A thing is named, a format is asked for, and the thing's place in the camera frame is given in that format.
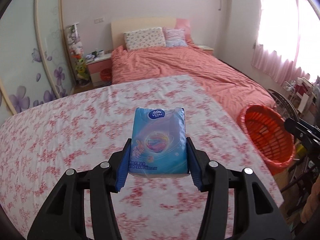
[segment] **vinda logo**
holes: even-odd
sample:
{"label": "vinda logo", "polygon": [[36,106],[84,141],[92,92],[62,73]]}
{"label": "vinda logo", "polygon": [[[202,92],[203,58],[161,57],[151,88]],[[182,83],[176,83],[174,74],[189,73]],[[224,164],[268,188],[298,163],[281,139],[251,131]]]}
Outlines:
{"label": "vinda logo", "polygon": [[165,116],[165,112],[161,109],[153,110],[149,113],[149,117],[151,119],[157,119],[164,116]]}

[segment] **cartoon rabbit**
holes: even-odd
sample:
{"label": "cartoon rabbit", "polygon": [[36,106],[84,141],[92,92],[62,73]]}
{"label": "cartoon rabbit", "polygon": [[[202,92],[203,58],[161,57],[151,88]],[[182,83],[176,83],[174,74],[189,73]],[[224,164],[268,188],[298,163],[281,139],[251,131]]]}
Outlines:
{"label": "cartoon rabbit", "polygon": [[133,148],[132,156],[139,157],[143,153],[144,148],[143,148],[142,143],[139,140],[136,140],[136,142],[138,145]]}

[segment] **patterned pillow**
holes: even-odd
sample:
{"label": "patterned pillow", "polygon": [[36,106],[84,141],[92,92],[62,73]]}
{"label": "patterned pillow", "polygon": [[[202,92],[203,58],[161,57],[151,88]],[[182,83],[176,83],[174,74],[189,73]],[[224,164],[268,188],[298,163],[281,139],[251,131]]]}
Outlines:
{"label": "patterned pillow", "polygon": [[165,47],[165,39],[161,27],[124,33],[124,40],[128,51]]}
{"label": "patterned pillow", "polygon": [[167,29],[162,28],[166,47],[187,47],[184,29]]}

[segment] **silver screw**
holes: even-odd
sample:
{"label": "silver screw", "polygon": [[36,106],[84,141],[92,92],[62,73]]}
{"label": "silver screw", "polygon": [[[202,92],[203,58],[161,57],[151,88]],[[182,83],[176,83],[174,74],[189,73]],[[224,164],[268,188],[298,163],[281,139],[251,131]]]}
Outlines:
{"label": "silver screw", "polygon": [[110,164],[108,162],[103,162],[100,164],[100,167],[105,169],[105,168],[108,168],[110,166]]}
{"label": "silver screw", "polygon": [[252,174],[253,173],[253,170],[251,170],[250,168],[244,168],[244,172],[246,174]]}
{"label": "silver screw", "polygon": [[215,161],[210,161],[210,162],[209,162],[209,166],[210,166],[210,167],[216,168],[216,167],[218,167],[218,165],[219,165],[219,164],[218,164],[217,162],[215,162]]}
{"label": "silver screw", "polygon": [[72,175],[72,174],[74,174],[75,173],[75,170],[74,169],[68,169],[67,171],[66,171],[66,174],[68,175],[68,176],[70,176],[70,175]]}

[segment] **white tablecloth with red flowers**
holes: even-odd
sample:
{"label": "white tablecloth with red flowers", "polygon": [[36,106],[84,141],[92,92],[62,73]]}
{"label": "white tablecloth with red flowers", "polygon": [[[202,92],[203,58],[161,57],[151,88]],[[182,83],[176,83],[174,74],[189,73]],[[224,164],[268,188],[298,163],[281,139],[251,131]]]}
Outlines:
{"label": "white tablecloth with red flowers", "polygon": [[[0,204],[26,238],[38,210],[63,172],[92,169],[123,148],[132,135],[137,107],[183,107],[186,134],[197,149],[226,168],[251,167],[279,206],[281,193],[256,149],[240,128],[189,76],[112,85],[26,110],[0,128]],[[123,239],[196,239],[207,193],[191,176],[128,175],[112,194]],[[85,197],[87,236],[93,238]],[[234,201],[229,192],[226,236],[232,235]]]}

